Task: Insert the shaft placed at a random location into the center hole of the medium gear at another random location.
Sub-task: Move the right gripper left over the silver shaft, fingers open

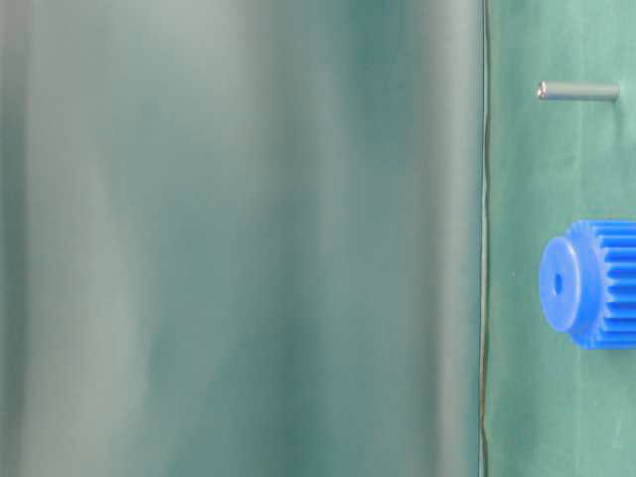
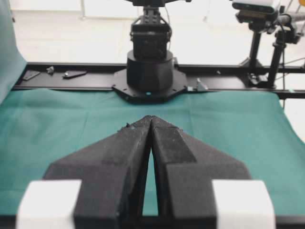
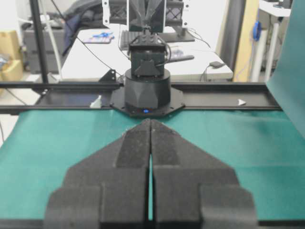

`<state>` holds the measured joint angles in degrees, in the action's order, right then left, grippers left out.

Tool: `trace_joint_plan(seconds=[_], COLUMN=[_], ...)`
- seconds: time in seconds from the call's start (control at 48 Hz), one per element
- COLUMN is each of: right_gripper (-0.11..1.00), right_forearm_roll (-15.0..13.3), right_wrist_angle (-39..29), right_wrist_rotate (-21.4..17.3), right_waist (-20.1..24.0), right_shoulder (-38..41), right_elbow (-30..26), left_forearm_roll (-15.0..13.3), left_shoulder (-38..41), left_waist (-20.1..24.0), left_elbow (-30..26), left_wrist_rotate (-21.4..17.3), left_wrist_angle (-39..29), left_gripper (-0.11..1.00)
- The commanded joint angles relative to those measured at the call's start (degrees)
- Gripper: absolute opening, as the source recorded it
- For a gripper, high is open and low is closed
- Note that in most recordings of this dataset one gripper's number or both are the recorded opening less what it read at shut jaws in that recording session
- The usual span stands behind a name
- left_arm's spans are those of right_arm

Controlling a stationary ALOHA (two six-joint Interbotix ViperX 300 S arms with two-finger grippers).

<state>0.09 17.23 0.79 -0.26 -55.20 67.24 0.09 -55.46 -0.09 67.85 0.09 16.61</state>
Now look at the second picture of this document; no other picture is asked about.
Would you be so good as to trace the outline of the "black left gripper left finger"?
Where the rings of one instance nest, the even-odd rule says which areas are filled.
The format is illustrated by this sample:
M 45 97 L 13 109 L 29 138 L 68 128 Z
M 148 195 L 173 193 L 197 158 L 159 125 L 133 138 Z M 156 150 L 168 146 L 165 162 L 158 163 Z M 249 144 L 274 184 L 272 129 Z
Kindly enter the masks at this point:
M 143 209 L 152 117 L 50 164 L 45 180 L 81 180 L 73 213 L 78 229 L 118 229 Z

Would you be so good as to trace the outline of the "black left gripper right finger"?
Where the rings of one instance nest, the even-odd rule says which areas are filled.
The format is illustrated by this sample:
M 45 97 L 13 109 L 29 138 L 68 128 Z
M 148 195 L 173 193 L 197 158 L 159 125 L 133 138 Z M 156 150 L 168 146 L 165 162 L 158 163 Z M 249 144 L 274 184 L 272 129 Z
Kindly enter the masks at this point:
M 215 229 L 212 179 L 251 179 L 247 167 L 159 117 L 151 132 L 159 215 L 174 229 Z

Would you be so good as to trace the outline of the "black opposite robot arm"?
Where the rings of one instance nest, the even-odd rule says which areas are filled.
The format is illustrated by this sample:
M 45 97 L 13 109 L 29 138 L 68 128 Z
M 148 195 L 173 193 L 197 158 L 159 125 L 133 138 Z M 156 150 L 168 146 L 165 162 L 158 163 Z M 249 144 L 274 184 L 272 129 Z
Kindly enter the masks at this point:
M 131 27 L 133 49 L 115 77 L 134 96 L 168 97 L 186 77 L 167 50 L 172 29 L 163 0 L 135 0 L 143 15 Z M 250 181 L 239 160 L 147 115 L 49 166 L 44 180 L 79 181 L 72 225 L 77 229 L 214 229 L 213 179 Z

